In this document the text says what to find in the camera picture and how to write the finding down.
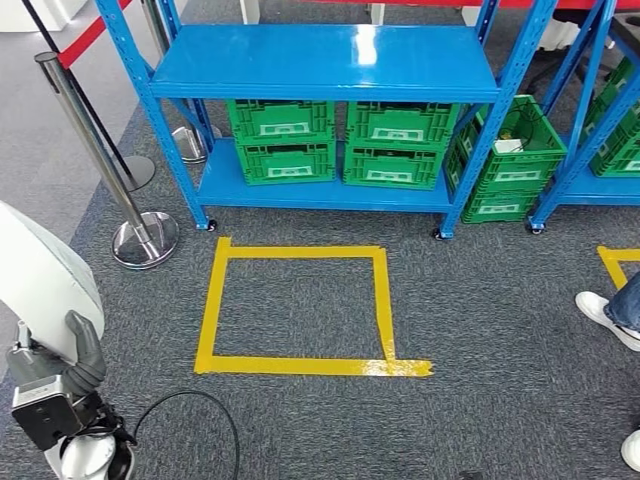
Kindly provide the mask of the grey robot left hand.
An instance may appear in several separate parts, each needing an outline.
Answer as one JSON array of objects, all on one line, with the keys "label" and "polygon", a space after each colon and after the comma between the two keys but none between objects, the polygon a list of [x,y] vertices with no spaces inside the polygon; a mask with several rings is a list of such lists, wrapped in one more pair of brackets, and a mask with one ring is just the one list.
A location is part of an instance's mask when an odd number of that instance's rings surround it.
[{"label": "grey robot left hand", "polygon": [[60,376],[64,390],[76,397],[96,391],[105,380],[106,365],[94,324],[74,310],[68,311],[64,322],[67,330],[75,337],[77,360],[75,363],[69,363],[29,336],[25,345],[16,340],[6,353],[14,380],[23,385]]}]

